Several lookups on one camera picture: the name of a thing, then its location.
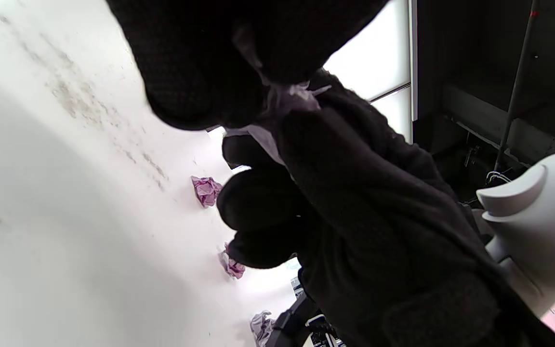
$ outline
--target floor stain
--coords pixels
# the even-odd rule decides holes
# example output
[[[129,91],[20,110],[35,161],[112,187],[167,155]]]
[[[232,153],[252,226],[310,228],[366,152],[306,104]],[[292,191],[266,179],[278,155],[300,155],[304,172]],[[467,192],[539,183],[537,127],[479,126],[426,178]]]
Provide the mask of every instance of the floor stain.
[[[134,157],[132,156],[132,153],[130,153],[130,151],[124,151],[125,155],[130,158],[130,160],[132,160],[134,162],[134,164],[136,164],[136,160],[134,159]]]
[[[165,191],[164,186],[161,184],[160,180],[156,180],[156,185],[160,188],[161,191]]]
[[[149,163],[149,165],[151,165],[152,167],[154,167],[154,169],[156,169],[156,171],[160,174],[160,176],[168,180],[168,177],[164,174],[161,167],[159,167],[156,163],[154,163],[154,161],[147,153],[143,153],[143,158],[145,158],[145,160]]]

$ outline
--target white plastic part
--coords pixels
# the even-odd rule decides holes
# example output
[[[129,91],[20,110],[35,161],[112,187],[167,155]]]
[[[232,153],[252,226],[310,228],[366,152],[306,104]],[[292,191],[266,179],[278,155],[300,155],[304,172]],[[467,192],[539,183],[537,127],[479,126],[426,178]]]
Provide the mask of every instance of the white plastic part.
[[[476,194],[496,231],[489,254],[501,264],[511,259],[511,266],[502,266],[509,283],[535,314],[543,314],[555,302],[555,154],[517,180]],[[533,285],[538,297],[525,290]]]

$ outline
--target crumpled paper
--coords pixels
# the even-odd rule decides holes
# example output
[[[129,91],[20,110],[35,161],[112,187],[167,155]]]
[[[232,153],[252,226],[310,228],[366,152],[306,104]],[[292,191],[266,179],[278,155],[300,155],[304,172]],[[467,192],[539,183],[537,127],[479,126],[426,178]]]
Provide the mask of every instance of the crumpled paper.
[[[222,191],[222,185],[213,180],[213,177],[198,178],[192,176],[192,184],[198,201],[203,207],[213,206],[218,200],[218,194]]]
[[[245,272],[245,265],[234,261],[228,255],[228,253],[226,252],[228,250],[228,242],[224,243],[224,248],[225,250],[221,252],[218,256],[218,258],[220,259],[220,264],[222,264],[227,274],[236,279],[240,279],[241,277],[243,277],[243,273]]]
[[[256,347],[265,347],[273,331],[275,319],[267,318],[271,312],[264,310],[256,314],[250,321],[251,333],[254,334]]]

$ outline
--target metal pole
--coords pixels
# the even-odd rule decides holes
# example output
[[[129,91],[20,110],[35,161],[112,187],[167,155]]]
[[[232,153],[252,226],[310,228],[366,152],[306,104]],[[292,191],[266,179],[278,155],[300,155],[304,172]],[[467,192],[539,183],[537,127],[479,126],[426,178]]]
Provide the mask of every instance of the metal pole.
[[[507,111],[507,122],[504,126],[504,133],[502,134],[502,140],[500,141],[500,148],[498,149],[498,155],[496,156],[496,164],[494,164],[494,171],[498,171],[500,166],[500,160],[504,154],[504,150],[507,147],[507,139],[509,138],[509,131],[511,130],[511,124],[515,118],[515,105],[517,104],[517,93],[522,87],[522,79],[524,77],[524,65],[526,65],[526,58],[528,55],[528,43],[530,41],[530,36],[532,32],[533,23],[535,17],[537,17],[538,10],[538,0],[532,0],[530,6],[530,17],[528,17],[528,24],[526,25],[526,34],[524,35],[524,43],[522,44],[522,53],[519,56],[519,62],[517,64],[517,72],[515,73],[515,81],[513,82],[513,91],[511,92],[511,101],[509,101],[509,110]]]

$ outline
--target purple crumpled paper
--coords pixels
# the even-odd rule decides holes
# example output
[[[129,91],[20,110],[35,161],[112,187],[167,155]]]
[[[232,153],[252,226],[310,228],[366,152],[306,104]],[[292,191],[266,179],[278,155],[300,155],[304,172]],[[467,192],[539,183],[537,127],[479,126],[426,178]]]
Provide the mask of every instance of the purple crumpled paper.
[[[223,252],[220,252],[220,254],[218,255],[220,264],[222,264],[227,274],[236,279],[240,279],[241,277],[243,277],[243,273],[245,272],[245,266],[229,257],[228,253],[226,252],[228,250],[228,242],[224,242],[224,247],[225,250]]]
[[[192,184],[198,201],[203,207],[215,205],[218,194],[222,191],[222,185],[213,180],[213,177],[198,178],[192,176]]]

